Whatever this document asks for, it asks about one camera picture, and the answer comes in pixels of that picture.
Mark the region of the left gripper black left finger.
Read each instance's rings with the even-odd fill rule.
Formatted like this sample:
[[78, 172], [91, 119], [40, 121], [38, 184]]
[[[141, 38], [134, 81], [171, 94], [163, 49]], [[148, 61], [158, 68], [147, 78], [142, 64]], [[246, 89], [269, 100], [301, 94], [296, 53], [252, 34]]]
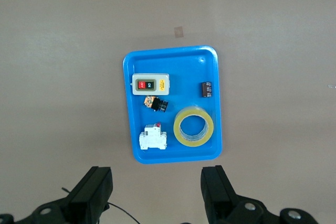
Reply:
[[10, 214], [1, 214], [1, 223], [97, 223], [109, 208], [112, 191], [111, 168], [94, 166], [66, 197], [37, 207], [19, 221]]

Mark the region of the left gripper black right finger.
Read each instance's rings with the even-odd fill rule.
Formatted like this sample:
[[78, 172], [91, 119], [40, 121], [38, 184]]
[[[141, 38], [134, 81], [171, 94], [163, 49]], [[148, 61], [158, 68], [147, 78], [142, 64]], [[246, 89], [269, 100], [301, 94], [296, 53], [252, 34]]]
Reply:
[[209, 223], [317, 223], [304, 210], [285, 208], [277, 216], [261, 201], [236, 194], [220, 165], [202, 168], [201, 191]]

